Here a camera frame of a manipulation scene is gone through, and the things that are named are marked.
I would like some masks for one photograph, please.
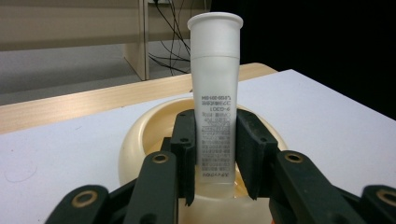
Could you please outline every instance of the plastic tube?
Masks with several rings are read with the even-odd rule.
[[[197,15],[191,30],[191,73],[197,127],[198,180],[235,179],[236,97],[240,17],[224,12]]]

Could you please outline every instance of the cream plastic base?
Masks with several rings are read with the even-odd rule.
[[[176,115],[193,108],[192,97],[180,98],[151,108],[135,122],[120,150],[119,176],[122,185],[137,178],[146,155],[160,150],[163,138],[172,135]],[[238,108],[248,110],[241,105]],[[279,149],[285,150],[286,144],[276,130],[263,118],[259,119],[276,138]],[[235,173],[236,179],[231,188],[196,186],[195,199],[190,207],[184,206],[184,199],[180,199],[178,223],[271,223],[268,199],[251,200],[238,169]]]

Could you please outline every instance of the brass insert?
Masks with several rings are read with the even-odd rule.
[[[295,162],[295,163],[300,163],[303,162],[303,157],[301,157],[299,154],[296,153],[288,153],[285,155],[286,160]]]
[[[167,162],[168,160],[169,157],[166,156],[165,154],[158,154],[152,158],[152,161],[154,161],[155,163],[164,163]]]
[[[72,205],[76,208],[85,207],[95,202],[97,197],[96,191],[91,189],[84,190],[73,198]]]
[[[382,202],[396,207],[396,191],[380,189],[376,192],[376,196]]]

